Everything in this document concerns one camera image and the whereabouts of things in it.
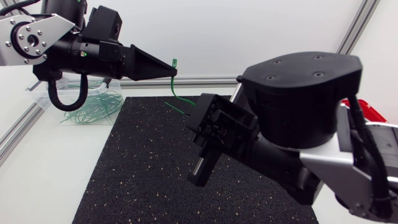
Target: black rubber mat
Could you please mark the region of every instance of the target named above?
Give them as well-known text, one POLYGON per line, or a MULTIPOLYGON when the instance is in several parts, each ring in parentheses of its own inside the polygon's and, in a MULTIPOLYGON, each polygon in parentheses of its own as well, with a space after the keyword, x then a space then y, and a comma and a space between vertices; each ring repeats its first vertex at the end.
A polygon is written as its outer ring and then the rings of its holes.
POLYGON ((317 223, 311 207, 227 156, 206 187, 191 184, 199 147, 164 101, 192 109, 172 97, 126 99, 74 223, 317 223))

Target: clear plastic container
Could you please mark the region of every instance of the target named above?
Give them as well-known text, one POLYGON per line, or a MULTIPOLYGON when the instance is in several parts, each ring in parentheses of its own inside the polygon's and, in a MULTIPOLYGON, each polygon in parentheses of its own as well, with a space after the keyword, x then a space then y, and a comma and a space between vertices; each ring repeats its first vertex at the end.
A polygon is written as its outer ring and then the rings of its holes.
MULTIPOLYGON (((76 75, 72 77, 74 79, 64 76, 57 81, 58 97, 65 105, 74 103, 80 93, 80 79, 75 79, 76 75)), ((59 119, 60 124, 112 125, 124 103, 119 80, 112 80, 107 86, 102 78, 89 77, 85 104, 71 112, 64 112, 54 107, 47 89, 47 82, 38 82, 27 88, 25 92, 41 108, 59 119)))

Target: red object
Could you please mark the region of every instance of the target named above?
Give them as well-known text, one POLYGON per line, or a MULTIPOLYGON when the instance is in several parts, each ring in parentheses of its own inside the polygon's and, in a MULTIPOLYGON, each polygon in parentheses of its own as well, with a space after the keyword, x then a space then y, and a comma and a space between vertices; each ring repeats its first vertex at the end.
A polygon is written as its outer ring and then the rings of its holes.
MULTIPOLYGON (((359 105, 362 108, 363 115, 366 119, 372 122, 383 122, 388 123, 388 121, 383 118, 369 103, 364 100, 358 100, 359 105)), ((349 107, 349 101, 343 100, 343 103, 349 107)))

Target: tangled green wire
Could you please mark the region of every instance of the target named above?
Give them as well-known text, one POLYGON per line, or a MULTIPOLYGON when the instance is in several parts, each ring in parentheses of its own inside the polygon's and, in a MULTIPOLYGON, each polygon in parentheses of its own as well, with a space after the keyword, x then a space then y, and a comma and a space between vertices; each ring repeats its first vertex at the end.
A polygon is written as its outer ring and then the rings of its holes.
MULTIPOLYGON (((93 85, 99 83, 102 82, 90 83, 89 88, 93 88, 93 85)), ((102 119, 107 119, 112 124, 113 122, 109 116, 119 112, 122 105, 123 96, 116 91, 108 90, 99 95, 88 96, 81 108, 65 112, 64 117, 66 119, 61 121, 61 123, 70 120, 76 124, 91 124, 102 119)))

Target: green wire end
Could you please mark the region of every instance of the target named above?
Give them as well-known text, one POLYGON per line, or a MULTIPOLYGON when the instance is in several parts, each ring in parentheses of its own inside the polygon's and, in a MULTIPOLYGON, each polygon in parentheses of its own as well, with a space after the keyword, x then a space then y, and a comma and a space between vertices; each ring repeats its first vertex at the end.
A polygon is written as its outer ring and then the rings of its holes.
MULTIPOLYGON (((176 68, 176 67, 177 67, 177 59, 176 59, 176 58, 173 59, 172 66, 173 66, 173 68, 176 68)), ((195 104, 194 102, 192 102, 192 101, 190 101, 190 100, 187 100, 187 99, 184 99, 184 98, 182 98, 182 97, 179 97, 179 96, 177 96, 177 95, 175 94, 175 92, 174 92, 174 77, 172 77, 172 81, 171 81, 171 83, 170 83, 170 86, 171 86, 173 95, 174 95, 177 99, 182 100, 182 101, 184 101, 184 102, 187 102, 187 103, 191 104, 192 106, 196 106, 196 104, 195 104)), ((169 107, 175 109, 176 111, 178 111, 178 112, 180 112, 180 113, 182 113, 182 114, 186 114, 186 113, 184 113, 182 110, 180 110, 180 109, 178 109, 178 108, 172 106, 170 103, 168 103, 168 102, 164 102, 164 103, 165 103, 166 105, 168 105, 169 107)))

